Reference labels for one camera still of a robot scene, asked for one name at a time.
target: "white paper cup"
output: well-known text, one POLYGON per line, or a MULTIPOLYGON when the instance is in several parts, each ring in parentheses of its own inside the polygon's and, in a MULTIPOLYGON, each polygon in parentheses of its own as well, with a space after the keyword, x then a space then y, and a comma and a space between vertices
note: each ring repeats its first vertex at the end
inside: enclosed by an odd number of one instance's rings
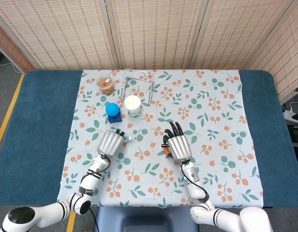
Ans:
POLYGON ((141 101, 140 101, 139 97, 137 97, 135 95, 131 95, 131 96, 127 97, 124 100, 124 105, 125 105, 125 108, 127 108, 128 112, 131 116, 138 116, 139 110, 140 110, 140 105, 141 105, 141 101))

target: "white cable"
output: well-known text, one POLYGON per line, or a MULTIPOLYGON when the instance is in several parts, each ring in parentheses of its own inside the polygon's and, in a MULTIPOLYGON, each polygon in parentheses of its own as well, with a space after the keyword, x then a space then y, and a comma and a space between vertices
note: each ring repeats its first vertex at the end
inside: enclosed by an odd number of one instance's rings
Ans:
POLYGON ((289 103, 289 106, 290 106, 290 112, 293 112, 293 109, 292 109, 292 106, 291 106, 291 104, 293 104, 293 103, 298 103, 298 101, 294 101, 294 102, 290 102, 290 103, 289 103))
POLYGON ((15 71, 16 73, 22 73, 22 72, 18 72, 18 71, 15 69, 15 66, 14 66, 12 63, 8 63, 8 64, 11 64, 11 65, 13 66, 14 71, 15 71))

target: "beige partition panel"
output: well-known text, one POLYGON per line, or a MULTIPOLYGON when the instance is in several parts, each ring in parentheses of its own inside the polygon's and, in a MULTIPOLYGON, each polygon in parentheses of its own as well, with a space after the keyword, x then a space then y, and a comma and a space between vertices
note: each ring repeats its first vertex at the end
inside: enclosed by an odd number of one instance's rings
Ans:
POLYGON ((123 67, 187 68, 206 3, 207 0, 111 0, 118 59, 123 67))
POLYGON ((209 2, 190 68, 244 68, 292 0, 209 2))
POLYGON ((287 95, 298 87, 298 0, 277 24, 249 69, 273 75, 281 103, 292 97, 287 95))
POLYGON ((0 0, 0 16, 42 69, 115 68, 101 11, 97 0, 0 0))
POLYGON ((34 70, 33 65, 24 56, 19 47, 10 39, 0 27, 0 51, 19 68, 23 73, 34 70))

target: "cup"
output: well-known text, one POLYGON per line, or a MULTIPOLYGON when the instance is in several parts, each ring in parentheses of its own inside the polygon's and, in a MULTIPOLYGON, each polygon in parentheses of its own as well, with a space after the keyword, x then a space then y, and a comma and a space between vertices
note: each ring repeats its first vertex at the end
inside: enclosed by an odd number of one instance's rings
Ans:
POLYGON ((115 82, 109 75, 102 75, 97 79, 97 86, 101 93, 105 95, 112 94, 115 90, 115 82))
POLYGON ((125 105, 125 108, 127 108, 128 112, 131 116, 138 116, 139 110, 140 110, 140 105, 141 105, 141 101, 140 101, 139 97, 137 97, 135 95, 131 95, 131 96, 127 97, 124 100, 124 105, 125 105))

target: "yellow floor tape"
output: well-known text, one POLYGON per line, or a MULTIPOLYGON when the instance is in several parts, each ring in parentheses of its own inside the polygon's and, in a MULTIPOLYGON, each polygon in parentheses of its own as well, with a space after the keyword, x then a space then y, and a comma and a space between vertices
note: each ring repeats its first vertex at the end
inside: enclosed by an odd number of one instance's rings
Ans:
POLYGON ((5 115, 5 118, 3 120, 3 123, 2 123, 2 125, 0 127, 0 142, 1 142, 2 138, 3 138, 4 132, 6 130, 6 127, 7 127, 9 118, 10 118, 10 115, 13 112, 13 109, 14 109, 14 106, 15 106, 15 102, 17 101, 17 98, 18 98, 18 95, 19 95, 19 91, 20 91, 20 87, 21 87, 21 84, 22 84, 22 81, 23 81, 23 77, 24 77, 24 75, 22 74, 21 77, 20 77, 20 80, 18 82, 17 88, 15 89, 15 93, 14 93, 14 96, 12 98, 12 101, 10 102, 10 105, 9 105, 8 110, 6 112, 6 115, 5 115))
MULTIPOLYGON (((6 115, 5 115, 5 118, 3 120, 3 123, 2 123, 2 125, 0 127, 0 143, 2 141, 2 138, 3 138, 3 135, 5 133, 7 124, 9 122, 9 118, 10 118, 12 112, 13 112, 15 103, 17 101, 17 98, 18 98, 18 95, 19 95, 19 92, 20 92, 20 88, 21 88, 21 85, 22 85, 23 78, 24 78, 24 75, 22 74, 21 77, 20 77, 20 80, 18 82, 17 88, 15 89, 14 96, 13 96, 13 98, 12 98, 10 104, 9 104, 9 107, 8 107, 7 112, 6 112, 6 115)), ((67 225, 66 232, 73 232, 75 218, 76 218, 76 213, 75 212, 71 212, 70 213, 70 217, 68 219, 68 225, 67 225)))

